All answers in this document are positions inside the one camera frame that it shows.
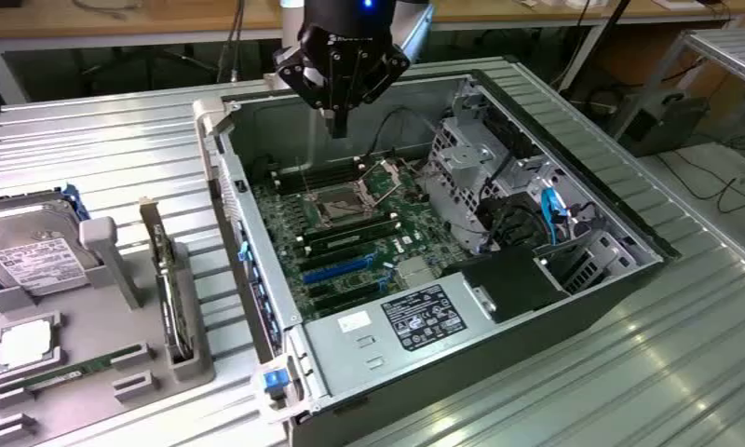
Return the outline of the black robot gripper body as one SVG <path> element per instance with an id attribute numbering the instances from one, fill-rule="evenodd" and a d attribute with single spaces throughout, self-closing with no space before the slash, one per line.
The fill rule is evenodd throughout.
<path id="1" fill-rule="evenodd" d="M 349 72 L 352 58 L 364 45 L 392 44 L 390 1 L 306 1 L 300 48 L 326 77 L 334 110 L 340 101 L 336 79 Z"/>

